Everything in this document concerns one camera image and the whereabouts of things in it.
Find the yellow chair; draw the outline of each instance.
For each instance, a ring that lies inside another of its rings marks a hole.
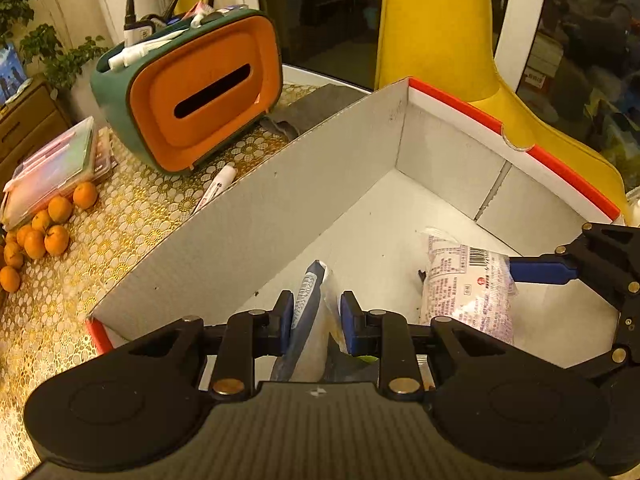
[[[383,0],[376,88],[409,75],[499,119],[513,146],[543,148],[629,218],[618,170],[599,153],[539,120],[498,74],[491,0]]]

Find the drawer handle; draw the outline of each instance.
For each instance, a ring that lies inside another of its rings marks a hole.
[[[17,123],[15,123],[11,128],[9,128],[9,129],[7,130],[7,132],[6,132],[2,137],[0,137],[0,140],[4,140],[4,138],[5,138],[7,135],[9,135],[10,133],[12,133],[12,132],[13,132],[14,130],[16,130],[18,127],[20,127],[20,121],[18,121],[18,122],[17,122]]]

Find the black slot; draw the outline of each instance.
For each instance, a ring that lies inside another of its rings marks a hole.
[[[176,118],[182,119],[194,113],[197,109],[202,108],[205,104],[212,102],[213,99],[220,97],[223,93],[240,84],[249,77],[250,73],[251,66],[248,63],[236,68],[233,72],[214,81],[209,86],[175,105],[174,115]]]

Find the white cardboard box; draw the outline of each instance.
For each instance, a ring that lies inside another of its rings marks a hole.
[[[516,151],[500,132],[494,118],[412,78],[366,96],[236,181],[140,261],[90,316],[98,348],[188,314],[217,324],[270,310],[315,259],[364,310],[417,322],[427,227],[514,256],[552,252],[585,221],[621,222],[559,161],[539,147]],[[582,283],[519,290],[516,346],[561,366],[610,349],[618,313]],[[258,367],[257,379],[264,374]]]

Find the wooden drawer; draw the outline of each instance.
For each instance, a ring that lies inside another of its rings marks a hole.
[[[0,121],[0,160],[9,155],[21,140],[51,113],[56,106],[45,86],[33,92],[24,102]]]
[[[18,143],[15,149],[8,153],[6,158],[0,162],[0,194],[11,177],[14,176],[15,168],[25,158],[37,152],[50,140],[55,139],[59,134],[66,132],[68,126],[65,119],[56,110],[49,117],[45,118],[32,132]]]

